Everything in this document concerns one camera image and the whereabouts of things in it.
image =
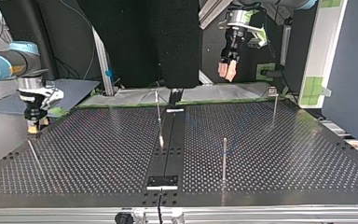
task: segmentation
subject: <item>metal post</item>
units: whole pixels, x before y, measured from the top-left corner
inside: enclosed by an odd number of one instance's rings
[[[161,113],[159,110],[159,95],[158,95],[158,88],[155,91],[156,96],[156,104],[157,104],[157,113],[158,113],[158,126],[159,126],[159,145],[161,146],[161,150],[164,147],[164,138],[162,137],[162,124],[161,124]]]
[[[279,97],[279,94],[276,94],[275,95],[275,105],[274,105],[274,120],[275,120],[275,117],[277,115],[278,97]]]
[[[223,185],[226,184],[226,167],[227,167],[227,139],[223,139]]]
[[[39,166],[40,172],[42,172],[42,175],[43,175],[44,173],[43,173],[42,165],[40,164],[39,158],[37,158],[36,151],[34,150],[34,145],[32,144],[31,140],[29,140],[29,139],[27,140],[27,142],[28,142],[28,145],[30,146],[32,154],[34,155],[34,159],[36,160],[36,163]]]

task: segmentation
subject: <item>black cable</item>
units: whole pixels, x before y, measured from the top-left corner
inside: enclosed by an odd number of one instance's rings
[[[0,33],[0,38],[2,38],[2,35],[3,35],[3,33],[4,33],[4,31],[5,31],[5,25],[4,25],[4,17],[2,17],[2,20],[1,20],[1,33]]]
[[[277,9],[276,9],[276,11],[275,11],[274,21],[275,21],[276,24],[278,24],[278,23],[277,23],[277,19],[278,19],[278,10],[279,10],[279,7],[280,7],[280,6],[277,6]]]
[[[259,98],[254,99],[253,102],[258,102],[259,100],[263,99],[264,96],[266,96],[266,93],[267,93],[267,89],[264,90],[263,94]]]
[[[268,49],[269,49],[269,52],[270,52],[271,56],[272,56],[272,57],[274,58],[274,60],[275,60],[275,59],[276,59],[275,50],[274,50],[274,47],[273,47],[271,41],[269,41],[269,35],[267,34],[267,32],[268,32],[268,30],[267,30],[267,15],[268,15],[268,14],[267,14],[266,10],[264,10],[264,12],[265,12],[265,14],[266,14],[266,18],[265,18],[265,20],[266,20],[266,38],[267,38],[267,42],[268,42]],[[286,76],[284,75],[284,72],[283,72],[282,70],[280,70],[280,72],[281,72],[281,74],[282,74],[283,80],[284,80],[284,82],[285,82],[287,88],[288,88],[289,91],[292,93],[293,98],[295,98],[296,103],[299,105],[298,99],[295,97],[293,89],[290,88],[289,82],[287,81]]]
[[[159,193],[159,198],[158,198],[158,219],[159,219],[159,224],[163,224],[163,219],[162,219],[162,213],[161,213],[161,192]]]
[[[62,67],[66,70],[66,72],[68,73],[67,76],[65,78],[68,78],[68,75],[71,74],[74,77],[77,77],[78,79],[80,79],[80,75],[78,74],[78,72],[75,70],[75,68],[73,68],[72,66],[70,66],[68,63],[65,63],[63,60],[54,57],[54,59],[59,62]]]
[[[295,98],[295,101],[296,101],[297,105],[299,105],[299,103],[298,103],[298,99],[295,97],[293,89],[292,89],[292,88],[290,88],[290,86],[289,86],[289,82],[287,81],[286,76],[284,75],[284,72],[283,72],[282,70],[280,70],[280,71],[281,71],[281,74],[282,74],[283,80],[284,80],[284,82],[286,83],[287,88],[288,88],[288,89],[289,89],[289,91],[292,93],[293,98]]]

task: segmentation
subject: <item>green tape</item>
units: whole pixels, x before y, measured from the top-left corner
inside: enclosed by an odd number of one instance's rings
[[[323,94],[322,77],[307,77],[301,98],[302,105],[317,105],[319,97]]]
[[[255,79],[257,81],[272,81],[273,80],[272,77],[266,77],[266,76],[261,75],[261,71],[263,71],[263,70],[275,71],[275,65],[276,65],[275,63],[258,64]]]
[[[69,113],[69,111],[62,109],[62,107],[59,106],[50,109],[48,112],[59,117],[67,115]]]
[[[341,0],[323,0],[322,7],[340,7]]]
[[[251,10],[251,11],[247,11],[246,13],[243,14],[242,16],[242,22],[249,24],[249,22],[251,21],[252,16],[257,13],[257,10]]]

